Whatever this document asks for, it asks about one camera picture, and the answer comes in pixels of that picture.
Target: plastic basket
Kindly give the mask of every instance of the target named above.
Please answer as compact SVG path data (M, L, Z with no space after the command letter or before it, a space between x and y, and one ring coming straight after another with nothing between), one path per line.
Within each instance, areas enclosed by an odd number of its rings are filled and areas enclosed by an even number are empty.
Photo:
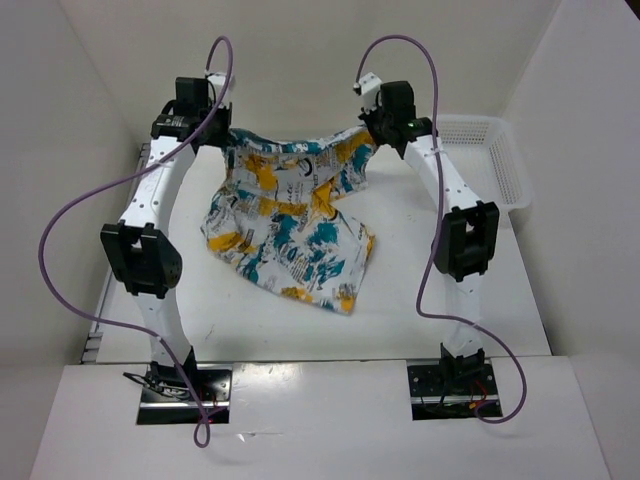
M507 122L439 115L437 127L449 158L484 202L495 202L505 212L531 203L531 185Z

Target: table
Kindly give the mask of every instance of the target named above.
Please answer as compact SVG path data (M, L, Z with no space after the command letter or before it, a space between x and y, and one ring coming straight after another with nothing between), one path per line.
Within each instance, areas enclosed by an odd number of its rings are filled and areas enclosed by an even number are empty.
M529 399L501 426L412 421L404 361L236 364L228 425L135 425L142 365L66 367L32 480L90 478L609 478L565 357L522 359ZM520 381L494 359L502 406Z
M469 152L447 150L452 161ZM465 176L465 165L456 165ZM389 148L367 168L369 187L336 206L375 232L376 246L355 311L342 316L266 292L236 274L206 248L200 224L224 179L220 151L202 148L176 200L169 238L182 254L177 297L185 333L203 362L436 358L448 325L414 310L429 255L436 209L417 175ZM549 346L508 216L502 215L496 254L485 275L483 325L518 356L549 355ZM442 276L434 269L423 299L426 311L443 311ZM141 324L132 298L110 281L101 314ZM148 362L145 335L100 326L98 363ZM486 339L488 356L505 353Z

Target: wall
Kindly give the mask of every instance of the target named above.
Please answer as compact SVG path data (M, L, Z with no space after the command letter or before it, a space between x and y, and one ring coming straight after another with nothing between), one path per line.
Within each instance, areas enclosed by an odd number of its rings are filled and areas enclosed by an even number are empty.
M88 330L40 278L40 233L63 203L131 171L137 155L56 2L1 2L0 58L0 477L14 480L28 476L62 365L79 360ZM95 308L106 272L100 226L116 218L124 193L70 213L52 236L52 276L85 309Z
M640 467L638 45L624 0L564 0L506 112L536 193L527 272L616 479Z
M223 33L235 48L234 124L263 134L316 135L356 122L358 62L388 33L428 46L446 85L441 111L497 114L557 0L61 3L143 140L149 120L173 98L173 79L201 75L211 42ZM417 50L391 44L370 58L367 69L383 80L410 80L419 111L429 111L430 75ZM215 65L225 65L224 54Z

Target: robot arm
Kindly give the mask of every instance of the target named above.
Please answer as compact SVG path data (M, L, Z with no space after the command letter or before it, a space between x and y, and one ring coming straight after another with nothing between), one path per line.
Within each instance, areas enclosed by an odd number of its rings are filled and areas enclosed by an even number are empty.
M146 167L173 151L200 125L212 106L209 89L214 96L220 95L225 78L225 74L216 73L206 79L176 79L176 100L168 104L173 112L161 114L153 123ZM183 148L144 176L118 223L105 224L100 234L114 275L134 296L145 326L169 344L190 377L195 376L197 368L176 301L182 258L169 241L169 219L198 148L226 144L231 123L228 98L227 93L210 126L191 144L192 148ZM157 339L151 339L151 376L156 382L180 383L171 358Z
M362 114L374 141L395 148L418 174L429 195L438 202L439 181L433 150L432 124L416 118L413 89L408 82L382 81L372 73L354 85L362 98ZM495 252L499 211L483 203L464 182L438 138L444 180L444 218L435 265L445 274L449 315L480 321L482 275ZM443 358L451 359L453 375L470 375L484 362L478 332L452 324L442 344Z

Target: cloth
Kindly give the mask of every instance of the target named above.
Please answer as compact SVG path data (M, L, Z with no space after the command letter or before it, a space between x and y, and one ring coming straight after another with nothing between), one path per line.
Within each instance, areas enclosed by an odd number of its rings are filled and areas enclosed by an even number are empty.
M350 313L375 237L331 201L366 187L367 130L276 142L232 129L230 143L201 227L208 249L262 288Z

